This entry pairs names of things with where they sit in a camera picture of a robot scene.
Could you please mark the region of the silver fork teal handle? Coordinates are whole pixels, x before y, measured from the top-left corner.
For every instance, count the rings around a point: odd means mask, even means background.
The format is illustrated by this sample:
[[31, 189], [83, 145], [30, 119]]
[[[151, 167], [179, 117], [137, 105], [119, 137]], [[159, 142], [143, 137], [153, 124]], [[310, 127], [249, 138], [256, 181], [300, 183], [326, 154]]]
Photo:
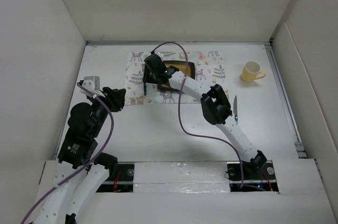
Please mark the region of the silver fork teal handle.
[[147, 94], [147, 90], [146, 90], [146, 66], [145, 66], [145, 62], [142, 62], [142, 72], [143, 72], [143, 91], [144, 91], [144, 96], [146, 96]]

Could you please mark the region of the floral animal print cloth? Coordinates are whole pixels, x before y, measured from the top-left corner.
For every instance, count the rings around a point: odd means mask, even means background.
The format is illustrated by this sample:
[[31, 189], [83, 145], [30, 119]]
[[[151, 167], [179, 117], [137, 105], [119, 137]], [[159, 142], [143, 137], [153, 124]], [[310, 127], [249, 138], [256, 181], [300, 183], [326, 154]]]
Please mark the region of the floral animal print cloth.
[[[225, 87], [226, 81], [226, 60], [221, 56], [220, 51], [162, 51], [157, 50], [162, 60], [166, 61], [166, 66], [174, 66], [185, 72], [185, 56], [189, 63], [194, 67], [188, 68], [188, 75], [206, 85], [213, 86], [219, 84], [224, 89], [226, 95], [228, 90]], [[143, 91], [143, 72], [142, 62], [149, 56], [146, 51], [132, 52], [127, 58], [126, 80], [125, 80], [125, 104], [150, 105], [150, 104], [173, 104], [178, 101], [179, 92], [171, 90], [168, 86], [159, 87], [154, 83], [147, 83], [147, 94]]]

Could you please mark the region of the silver knife teal handle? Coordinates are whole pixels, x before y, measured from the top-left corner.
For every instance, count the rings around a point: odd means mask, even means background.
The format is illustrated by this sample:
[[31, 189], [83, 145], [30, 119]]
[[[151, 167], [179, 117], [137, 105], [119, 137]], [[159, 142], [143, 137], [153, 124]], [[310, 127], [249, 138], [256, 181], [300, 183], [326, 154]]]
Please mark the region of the silver knife teal handle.
[[234, 97], [233, 100], [233, 114], [234, 114], [234, 119], [236, 123], [238, 123], [238, 99], [237, 96]]

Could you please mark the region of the yellow ceramic mug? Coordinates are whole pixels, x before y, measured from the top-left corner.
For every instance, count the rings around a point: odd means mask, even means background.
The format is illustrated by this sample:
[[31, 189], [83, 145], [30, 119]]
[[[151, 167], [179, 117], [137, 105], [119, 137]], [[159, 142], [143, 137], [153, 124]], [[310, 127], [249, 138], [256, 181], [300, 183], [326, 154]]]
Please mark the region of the yellow ceramic mug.
[[261, 66], [254, 61], [247, 62], [242, 70], [241, 80], [247, 83], [255, 80], [263, 79], [266, 76], [266, 72], [261, 70]]

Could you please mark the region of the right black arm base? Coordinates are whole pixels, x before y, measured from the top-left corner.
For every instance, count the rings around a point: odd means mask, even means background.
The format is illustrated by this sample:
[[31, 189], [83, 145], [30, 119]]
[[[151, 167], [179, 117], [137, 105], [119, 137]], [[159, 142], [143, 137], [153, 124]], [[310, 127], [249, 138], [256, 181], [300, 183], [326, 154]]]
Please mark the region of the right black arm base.
[[242, 176], [239, 162], [228, 162], [224, 177], [229, 180], [230, 192], [278, 192], [276, 173], [272, 161], [267, 161], [256, 173], [249, 170], [243, 163], [243, 186], [240, 187]]

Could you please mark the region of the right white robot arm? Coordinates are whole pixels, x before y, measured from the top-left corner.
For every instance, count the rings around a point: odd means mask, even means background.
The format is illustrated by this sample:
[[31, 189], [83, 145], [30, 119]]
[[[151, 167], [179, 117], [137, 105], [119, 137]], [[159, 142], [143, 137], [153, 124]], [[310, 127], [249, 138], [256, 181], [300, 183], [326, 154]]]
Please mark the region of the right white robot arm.
[[229, 100], [220, 85], [209, 86], [185, 76], [178, 68], [167, 67], [155, 53], [146, 57], [144, 64], [146, 83], [166, 84], [200, 101], [204, 119], [221, 130], [237, 150], [246, 180], [254, 180], [263, 173], [267, 159], [239, 127], [237, 115], [231, 110]]

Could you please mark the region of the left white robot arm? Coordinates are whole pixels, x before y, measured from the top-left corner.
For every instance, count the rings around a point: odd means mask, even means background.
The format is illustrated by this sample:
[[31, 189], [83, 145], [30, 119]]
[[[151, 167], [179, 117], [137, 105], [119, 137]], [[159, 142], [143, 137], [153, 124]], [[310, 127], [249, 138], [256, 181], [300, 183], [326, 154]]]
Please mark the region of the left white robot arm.
[[103, 152], [113, 131], [99, 151], [95, 151], [106, 118], [113, 122], [113, 113], [125, 105], [125, 89], [104, 87], [98, 90], [88, 83], [78, 83], [89, 102], [72, 107], [68, 130], [57, 157], [57, 172], [53, 187], [31, 207], [22, 223], [43, 202], [34, 223], [76, 223], [86, 203], [105, 180], [118, 172], [117, 158]]

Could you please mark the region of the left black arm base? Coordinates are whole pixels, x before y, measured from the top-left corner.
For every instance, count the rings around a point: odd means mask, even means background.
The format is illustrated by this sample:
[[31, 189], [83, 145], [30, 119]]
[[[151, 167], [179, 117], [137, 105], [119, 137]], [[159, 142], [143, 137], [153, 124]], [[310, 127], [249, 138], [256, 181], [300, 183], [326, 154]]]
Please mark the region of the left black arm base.
[[98, 193], [130, 193], [134, 186], [135, 163], [119, 162], [114, 176], [110, 176], [97, 189]]

